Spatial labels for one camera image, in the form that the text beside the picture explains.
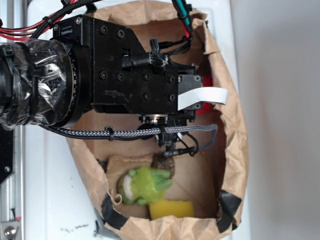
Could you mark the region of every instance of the green toy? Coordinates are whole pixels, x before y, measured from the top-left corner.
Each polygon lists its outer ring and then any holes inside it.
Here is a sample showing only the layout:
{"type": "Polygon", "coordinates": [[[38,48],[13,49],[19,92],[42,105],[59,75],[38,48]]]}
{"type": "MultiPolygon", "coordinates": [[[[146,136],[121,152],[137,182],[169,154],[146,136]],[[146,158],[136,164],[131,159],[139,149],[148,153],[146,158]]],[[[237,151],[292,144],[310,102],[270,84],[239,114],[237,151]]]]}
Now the green toy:
{"type": "Polygon", "coordinates": [[[122,195],[125,204],[142,206],[155,204],[160,201],[167,189],[173,182],[170,172],[162,169],[155,169],[142,166],[136,170],[131,169],[127,175],[120,178],[118,182],[118,192],[122,195]]]}

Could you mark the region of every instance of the brown cardboard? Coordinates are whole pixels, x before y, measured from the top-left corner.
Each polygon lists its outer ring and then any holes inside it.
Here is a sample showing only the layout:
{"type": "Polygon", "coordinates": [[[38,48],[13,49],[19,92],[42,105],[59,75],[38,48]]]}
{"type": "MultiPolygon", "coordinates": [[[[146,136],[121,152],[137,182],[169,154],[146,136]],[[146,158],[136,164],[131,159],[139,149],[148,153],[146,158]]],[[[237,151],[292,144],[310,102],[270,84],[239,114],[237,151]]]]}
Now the brown cardboard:
{"type": "MultiPolygon", "coordinates": [[[[117,191],[117,183],[121,176],[130,169],[151,166],[153,155],[144,157],[112,156],[109,158],[106,177],[109,190],[117,191]]],[[[192,201],[195,217],[213,218],[217,210],[212,204],[215,197],[214,181],[208,156],[203,153],[195,157],[182,155],[174,157],[176,173],[172,178],[173,186],[165,193],[164,199],[176,201],[192,201]]],[[[115,209],[127,216],[149,219],[146,206],[118,204],[115,209]]]]}
{"type": "MultiPolygon", "coordinates": [[[[180,40],[183,31],[181,23],[176,19],[174,7],[168,3],[155,1],[137,1],[98,10],[95,18],[132,27],[142,45],[148,50],[150,38],[157,37],[161,41],[180,40]]],[[[239,97],[220,54],[214,38],[204,22],[205,14],[192,12],[194,40],[191,50],[174,58],[183,64],[195,63],[203,73],[211,72],[215,87],[226,88],[229,96],[226,105],[215,105],[214,111],[198,116],[195,124],[217,123],[220,126],[217,139],[206,149],[214,194],[208,199],[215,206],[211,217],[219,214],[217,198],[223,189],[238,198],[242,203],[234,216],[234,224],[239,225],[243,208],[243,199],[247,186],[249,168],[249,149],[247,127],[239,97]]],[[[74,126],[79,130],[102,130],[105,126],[114,126],[115,130],[137,129],[140,125],[137,116],[111,115],[88,112],[74,126]]],[[[195,134],[200,144],[210,136],[205,133],[195,134]]],[[[106,174],[96,161],[107,161],[111,156],[143,157],[161,152],[153,139],[134,142],[109,142],[107,140],[74,140],[68,139],[75,164],[90,196],[93,206],[101,213],[101,205],[106,194],[113,196],[114,206],[119,204],[117,194],[110,191],[106,174]]],[[[123,240],[218,240],[230,234],[232,226],[220,233],[215,218],[176,218],[167,216],[150,221],[145,218],[130,217],[120,229],[105,225],[123,240]]]]}

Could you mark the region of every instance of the paper bag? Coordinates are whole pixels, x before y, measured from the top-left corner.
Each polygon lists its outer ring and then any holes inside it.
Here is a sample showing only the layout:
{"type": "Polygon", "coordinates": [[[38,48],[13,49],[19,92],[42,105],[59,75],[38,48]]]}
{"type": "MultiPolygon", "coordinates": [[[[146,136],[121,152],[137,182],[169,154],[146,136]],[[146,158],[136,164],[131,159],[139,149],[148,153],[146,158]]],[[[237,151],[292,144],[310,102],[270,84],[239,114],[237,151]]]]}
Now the paper bag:
{"type": "MultiPolygon", "coordinates": [[[[76,167],[90,196],[92,205],[105,221],[105,227],[123,240],[218,240],[231,233],[241,222],[248,178],[249,149],[243,110],[235,86],[214,38],[206,26],[206,15],[197,10],[191,12],[193,36],[191,49],[185,54],[173,56],[182,64],[195,64],[200,75],[211,75],[213,86],[229,90],[226,105],[214,105],[212,111],[198,115],[197,125],[216,123],[219,131],[212,146],[199,153],[206,156],[212,181],[208,203],[212,212],[195,218],[167,216],[157,220],[146,217],[125,216],[117,210],[119,199],[111,191],[108,178],[98,163],[121,158],[145,158],[160,153],[154,140],[118,142],[107,140],[68,139],[76,167]]],[[[184,35],[177,12],[169,3],[136,1],[99,9],[94,18],[125,25],[133,29],[146,51],[149,40],[177,41],[184,35]]],[[[137,129],[137,116],[112,115],[90,111],[73,127],[78,130],[101,130],[105,126],[116,130],[137,129]]],[[[210,139],[210,133],[194,134],[200,144],[210,139]]],[[[176,169],[183,175],[187,169],[176,169]]]]}

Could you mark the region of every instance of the red cable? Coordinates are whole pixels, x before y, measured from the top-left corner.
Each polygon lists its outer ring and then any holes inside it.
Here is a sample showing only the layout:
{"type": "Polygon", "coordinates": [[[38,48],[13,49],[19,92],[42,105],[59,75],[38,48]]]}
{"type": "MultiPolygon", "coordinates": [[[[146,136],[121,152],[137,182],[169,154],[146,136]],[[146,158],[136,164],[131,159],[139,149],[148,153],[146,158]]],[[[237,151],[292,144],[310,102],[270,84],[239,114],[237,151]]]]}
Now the red cable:
{"type": "Polygon", "coordinates": [[[183,30],[184,30],[184,35],[188,39],[190,37],[190,33],[188,32],[188,30],[187,30],[186,26],[184,25],[184,23],[182,23],[182,27],[183,27],[183,30]]]}
{"type": "Polygon", "coordinates": [[[0,33],[0,37],[3,37],[5,39],[9,39],[9,40],[13,40],[13,41],[25,41],[25,40],[28,40],[30,37],[13,37],[13,36],[7,36],[7,35],[4,35],[2,33],[0,33]]]}
{"type": "MultiPolygon", "coordinates": [[[[70,5],[71,4],[74,4],[75,2],[77,2],[78,0],[71,0],[70,1],[70,5]]],[[[60,17],[59,19],[57,19],[54,24],[56,24],[57,22],[59,22],[64,16],[60,17]]],[[[37,27],[39,27],[41,24],[43,24],[45,21],[42,20],[32,26],[28,26],[28,27],[21,27],[21,28],[5,28],[5,27],[0,27],[0,37],[3,37],[5,39],[9,39],[9,40],[13,40],[13,41],[25,41],[25,40],[28,40],[30,37],[21,37],[21,38],[18,38],[18,37],[12,37],[12,36],[8,36],[6,34],[12,34],[14,36],[19,36],[18,32],[26,32],[28,30],[33,30],[33,29],[36,29],[37,27]]]]}

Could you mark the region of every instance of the black tape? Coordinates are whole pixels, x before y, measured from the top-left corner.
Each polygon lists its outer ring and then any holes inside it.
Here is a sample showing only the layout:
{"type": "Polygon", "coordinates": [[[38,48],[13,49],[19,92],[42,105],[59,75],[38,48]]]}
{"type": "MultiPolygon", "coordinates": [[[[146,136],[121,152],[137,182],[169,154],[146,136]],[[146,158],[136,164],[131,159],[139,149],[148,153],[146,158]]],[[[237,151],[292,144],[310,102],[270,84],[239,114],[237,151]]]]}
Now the black tape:
{"type": "Polygon", "coordinates": [[[31,124],[34,121],[37,113],[39,93],[38,93],[38,78],[36,76],[37,76],[37,71],[40,71],[40,69],[35,68],[34,58],[32,57],[29,51],[29,48],[22,42],[17,42],[17,44],[19,44],[22,47],[22,49],[25,52],[26,60],[30,63],[28,71],[32,78],[32,82],[31,82],[32,94],[31,94],[31,103],[30,103],[30,110],[29,110],[29,119],[24,124],[24,125],[27,125],[27,124],[31,124]]]}
{"type": "Polygon", "coordinates": [[[217,226],[220,233],[226,231],[234,221],[234,216],[242,202],[242,199],[233,195],[230,192],[225,190],[221,190],[221,195],[219,198],[221,208],[222,208],[222,216],[220,220],[218,220],[217,226]]]}
{"type": "Polygon", "coordinates": [[[117,230],[120,230],[129,219],[128,217],[123,216],[114,209],[114,206],[111,202],[111,197],[109,195],[106,195],[101,205],[101,213],[104,221],[112,228],[117,230]]]}

